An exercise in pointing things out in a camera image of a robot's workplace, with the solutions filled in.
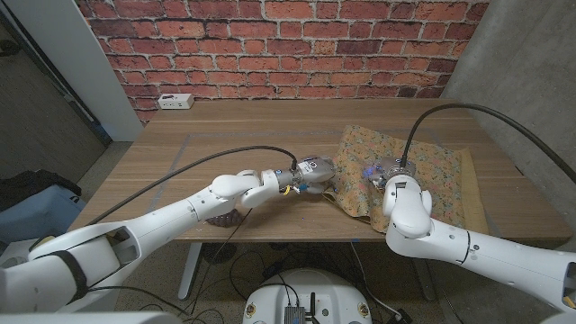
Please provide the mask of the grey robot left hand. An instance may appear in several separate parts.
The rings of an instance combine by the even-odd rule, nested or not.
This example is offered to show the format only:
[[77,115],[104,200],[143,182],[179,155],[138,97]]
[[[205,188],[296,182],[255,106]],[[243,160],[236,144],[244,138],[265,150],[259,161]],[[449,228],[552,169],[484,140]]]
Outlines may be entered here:
[[277,169],[274,174],[282,190],[290,188],[296,193],[322,194],[335,176],[335,166],[331,157],[306,157],[294,170]]

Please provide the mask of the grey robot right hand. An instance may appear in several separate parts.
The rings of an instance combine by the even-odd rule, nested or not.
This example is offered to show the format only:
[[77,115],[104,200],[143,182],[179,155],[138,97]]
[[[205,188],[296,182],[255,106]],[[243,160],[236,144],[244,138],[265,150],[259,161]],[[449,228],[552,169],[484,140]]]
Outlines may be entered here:
[[392,177],[398,175],[415,176],[416,168],[409,161],[406,162],[406,166],[401,166],[400,158],[384,157],[363,171],[363,178],[378,188],[384,188]]

